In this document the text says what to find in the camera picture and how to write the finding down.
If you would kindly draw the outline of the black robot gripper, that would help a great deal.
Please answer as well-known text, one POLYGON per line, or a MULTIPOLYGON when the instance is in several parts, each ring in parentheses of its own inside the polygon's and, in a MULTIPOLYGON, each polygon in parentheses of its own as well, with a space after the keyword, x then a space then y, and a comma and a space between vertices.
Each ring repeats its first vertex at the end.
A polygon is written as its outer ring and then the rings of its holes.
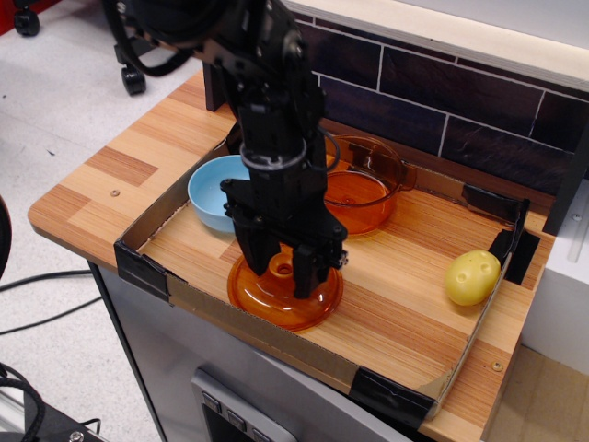
POLYGON ((325 133, 243 133, 237 153, 249 180, 224 180, 226 214, 249 269, 268 270, 284 243, 294 249, 294 297, 309 298, 347 261, 347 230, 324 203, 327 191, 325 133))

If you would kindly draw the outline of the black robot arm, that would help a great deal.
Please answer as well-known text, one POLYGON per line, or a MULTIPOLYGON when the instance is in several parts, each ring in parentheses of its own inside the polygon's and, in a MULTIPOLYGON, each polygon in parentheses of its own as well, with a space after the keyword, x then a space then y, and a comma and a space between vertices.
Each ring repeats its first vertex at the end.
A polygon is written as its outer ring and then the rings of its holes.
POLYGON ((225 180, 249 268, 266 272, 282 245, 294 253, 294 295, 308 298, 346 262, 346 228, 329 212, 325 95, 295 17, 279 1, 107 1, 124 56, 149 76, 191 57, 215 68, 242 141, 247 180, 225 180))

